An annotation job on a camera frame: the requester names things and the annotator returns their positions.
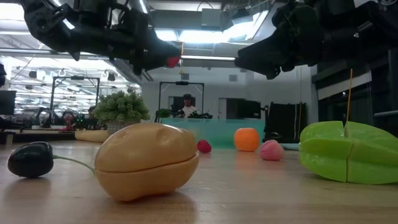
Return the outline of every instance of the computer monitor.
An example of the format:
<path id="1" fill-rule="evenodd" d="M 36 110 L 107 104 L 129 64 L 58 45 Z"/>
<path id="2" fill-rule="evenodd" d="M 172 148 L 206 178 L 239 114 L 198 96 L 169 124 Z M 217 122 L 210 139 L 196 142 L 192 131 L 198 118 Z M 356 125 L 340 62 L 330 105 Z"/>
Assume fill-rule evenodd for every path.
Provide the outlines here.
<path id="1" fill-rule="evenodd" d="M 238 117 L 261 119 L 260 102 L 250 100 L 238 100 Z"/>
<path id="2" fill-rule="evenodd" d="M 0 91 L 0 114 L 14 115 L 17 91 Z"/>

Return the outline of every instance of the black eggplant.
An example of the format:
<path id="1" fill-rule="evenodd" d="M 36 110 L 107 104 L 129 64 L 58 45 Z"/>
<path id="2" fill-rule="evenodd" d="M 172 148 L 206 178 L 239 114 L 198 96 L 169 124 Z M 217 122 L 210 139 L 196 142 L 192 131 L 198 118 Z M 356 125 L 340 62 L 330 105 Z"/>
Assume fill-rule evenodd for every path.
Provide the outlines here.
<path id="1" fill-rule="evenodd" d="M 77 162 L 94 172 L 92 167 L 80 161 L 53 155 L 52 146 L 47 142 L 32 142 L 16 149 L 8 159 L 8 169 L 20 177 L 37 178 L 52 170 L 54 159 Z"/>

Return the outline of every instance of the plant pot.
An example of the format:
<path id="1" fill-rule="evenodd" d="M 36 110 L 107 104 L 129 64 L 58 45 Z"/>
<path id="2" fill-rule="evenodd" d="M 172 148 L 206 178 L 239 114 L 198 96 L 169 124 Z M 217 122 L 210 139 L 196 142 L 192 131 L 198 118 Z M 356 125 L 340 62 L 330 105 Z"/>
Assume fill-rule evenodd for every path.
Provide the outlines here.
<path id="1" fill-rule="evenodd" d="M 120 129 L 123 129 L 127 126 L 130 126 L 132 124 L 138 124 L 141 121 L 138 120 L 134 120 L 134 121 L 125 121 L 125 122 L 119 122 L 119 121 L 110 121 L 108 123 L 106 123 L 107 127 L 108 127 L 108 134 L 111 135 L 117 131 L 119 131 Z"/>

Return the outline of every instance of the toy orange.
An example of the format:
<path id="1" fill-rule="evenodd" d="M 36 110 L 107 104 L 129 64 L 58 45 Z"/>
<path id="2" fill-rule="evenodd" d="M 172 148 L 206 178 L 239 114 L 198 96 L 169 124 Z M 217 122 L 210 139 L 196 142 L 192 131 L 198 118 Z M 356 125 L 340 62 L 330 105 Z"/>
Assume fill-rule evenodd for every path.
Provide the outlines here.
<path id="1" fill-rule="evenodd" d="M 254 128 L 241 128 L 234 135 L 235 147 L 239 151 L 254 152 L 260 145 L 259 133 Z"/>

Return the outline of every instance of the green plant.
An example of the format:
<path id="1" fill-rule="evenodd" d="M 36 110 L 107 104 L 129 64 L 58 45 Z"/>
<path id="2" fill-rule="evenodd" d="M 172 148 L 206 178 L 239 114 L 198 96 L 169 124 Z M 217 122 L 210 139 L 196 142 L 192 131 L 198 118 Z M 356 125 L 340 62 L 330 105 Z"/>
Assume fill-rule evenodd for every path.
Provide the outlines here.
<path id="1" fill-rule="evenodd" d="M 157 114 L 160 118 L 168 118 L 171 115 L 170 110 L 168 109 L 160 109 L 158 110 Z"/>
<path id="2" fill-rule="evenodd" d="M 94 110 L 94 117 L 100 123 L 109 121 L 134 121 L 137 119 L 150 119 L 149 110 L 142 97 L 137 93 L 119 91 L 108 96 L 100 96 L 99 103 Z"/>

